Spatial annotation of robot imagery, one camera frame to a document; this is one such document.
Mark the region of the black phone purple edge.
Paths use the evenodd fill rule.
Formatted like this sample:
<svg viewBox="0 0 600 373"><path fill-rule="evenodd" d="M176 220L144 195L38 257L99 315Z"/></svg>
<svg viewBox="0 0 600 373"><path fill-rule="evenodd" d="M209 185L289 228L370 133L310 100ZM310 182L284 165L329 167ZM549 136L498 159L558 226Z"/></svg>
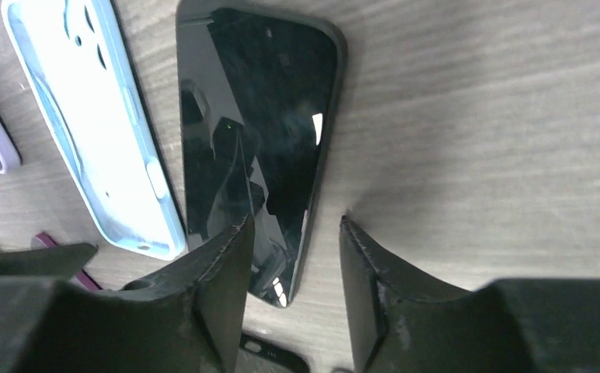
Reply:
<svg viewBox="0 0 600 373"><path fill-rule="evenodd" d="M32 249L60 249L60 246L46 233L41 232L31 239ZM103 288L88 274L85 265L91 260L88 256L80 256L78 253L65 251L59 253L56 263L64 264L66 267L77 269L70 281L88 291L99 291Z"/></svg>

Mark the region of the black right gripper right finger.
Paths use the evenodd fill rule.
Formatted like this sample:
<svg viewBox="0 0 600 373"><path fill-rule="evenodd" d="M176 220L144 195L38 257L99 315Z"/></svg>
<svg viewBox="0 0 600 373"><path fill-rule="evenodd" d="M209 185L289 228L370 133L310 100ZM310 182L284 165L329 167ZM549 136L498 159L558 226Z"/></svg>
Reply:
<svg viewBox="0 0 600 373"><path fill-rule="evenodd" d="M506 278L467 291L348 217L339 243L357 372L600 372L600 279Z"/></svg>

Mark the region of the dark phone from blue case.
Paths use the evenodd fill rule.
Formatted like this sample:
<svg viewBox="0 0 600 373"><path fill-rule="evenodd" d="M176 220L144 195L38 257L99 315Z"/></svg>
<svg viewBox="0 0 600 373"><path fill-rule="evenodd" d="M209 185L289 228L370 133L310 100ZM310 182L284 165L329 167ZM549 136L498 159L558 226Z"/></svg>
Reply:
<svg viewBox="0 0 600 373"><path fill-rule="evenodd" d="M187 248L255 223L249 292L299 286L347 66L326 19L252 1L181 1L176 58Z"/></svg>

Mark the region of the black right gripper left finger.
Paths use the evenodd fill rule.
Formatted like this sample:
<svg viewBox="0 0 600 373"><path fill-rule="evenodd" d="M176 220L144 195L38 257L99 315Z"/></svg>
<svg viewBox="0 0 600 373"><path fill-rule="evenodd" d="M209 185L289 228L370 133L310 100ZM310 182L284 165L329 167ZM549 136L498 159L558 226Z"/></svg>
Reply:
<svg viewBox="0 0 600 373"><path fill-rule="evenodd" d="M246 217L118 291L0 276L0 372L231 372L253 255Z"/></svg>

